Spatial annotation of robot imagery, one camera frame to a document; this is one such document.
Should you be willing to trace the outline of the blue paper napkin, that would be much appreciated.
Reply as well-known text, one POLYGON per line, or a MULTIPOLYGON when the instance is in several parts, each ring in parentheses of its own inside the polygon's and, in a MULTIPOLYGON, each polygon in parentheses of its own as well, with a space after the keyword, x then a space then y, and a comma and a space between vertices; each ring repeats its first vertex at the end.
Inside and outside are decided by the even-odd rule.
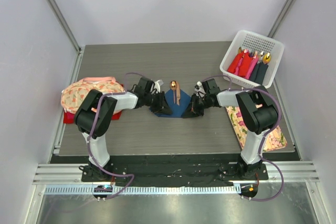
POLYGON ((166 115, 161 112, 155 112, 154 114, 158 117, 181 118, 182 114, 185 112, 185 110, 187 109, 191 101, 191 97, 187 93, 185 93, 183 90, 181 90, 181 97, 180 97, 179 105, 173 102, 173 91, 172 90, 169 90, 165 93, 165 99, 173 113, 171 115, 166 115))

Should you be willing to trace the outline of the rose gold spoon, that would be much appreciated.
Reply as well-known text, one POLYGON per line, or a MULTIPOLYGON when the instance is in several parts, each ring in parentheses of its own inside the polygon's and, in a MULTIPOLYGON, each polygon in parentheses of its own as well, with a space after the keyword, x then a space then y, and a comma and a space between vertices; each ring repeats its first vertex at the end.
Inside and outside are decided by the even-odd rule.
POLYGON ((175 80, 170 83, 171 90, 173 91, 173 101, 177 104, 177 82, 175 80))

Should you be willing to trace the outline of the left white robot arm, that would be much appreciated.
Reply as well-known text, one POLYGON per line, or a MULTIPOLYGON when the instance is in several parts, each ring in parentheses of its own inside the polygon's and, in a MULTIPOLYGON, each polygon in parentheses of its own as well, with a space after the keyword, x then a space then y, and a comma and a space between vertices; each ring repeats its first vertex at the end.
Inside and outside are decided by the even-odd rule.
POLYGON ((106 132, 113 113, 143 106, 148 106, 152 113, 173 114, 165 93, 160 91, 160 85, 146 77, 141 77, 138 84, 119 94, 104 94, 96 89, 89 91, 74 117, 74 123, 85 138, 89 152, 89 164, 80 167, 84 175, 102 182, 112 176, 106 132))

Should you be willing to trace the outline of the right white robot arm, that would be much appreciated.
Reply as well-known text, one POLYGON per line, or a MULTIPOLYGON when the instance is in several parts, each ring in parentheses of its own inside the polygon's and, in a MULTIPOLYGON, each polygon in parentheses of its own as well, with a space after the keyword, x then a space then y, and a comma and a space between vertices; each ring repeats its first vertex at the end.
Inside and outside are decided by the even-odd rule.
POLYGON ((212 107, 238 107, 247 134, 233 174, 250 179, 261 169, 266 138, 281 119, 279 105, 264 86, 222 91, 214 79, 201 82, 201 86, 204 91, 194 92, 182 118, 203 116, 204 110, 212 107))

